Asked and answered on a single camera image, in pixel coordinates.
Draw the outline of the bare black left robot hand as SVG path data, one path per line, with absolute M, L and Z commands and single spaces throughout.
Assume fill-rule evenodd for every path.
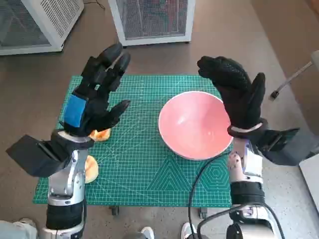
M 121 43 L 115 43 L 97 57 L 89 57 L 80 84 L 71 93 L 61 125 L 72 136 L 86 137 L 93 131 L 114 127 L 128 108 L 123 100 L 108 110 L 110 92 L 116 91 L 130 62 Z

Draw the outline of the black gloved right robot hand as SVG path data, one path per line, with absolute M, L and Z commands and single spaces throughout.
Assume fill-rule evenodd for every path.
M 219 91 L 232 126 L 250 129 L 261 122 L 264 73 L 258 73 L 251 81 L 241 64 L 223 56 L 202 56 L 197 65 L 199 75 L 210 79 Z

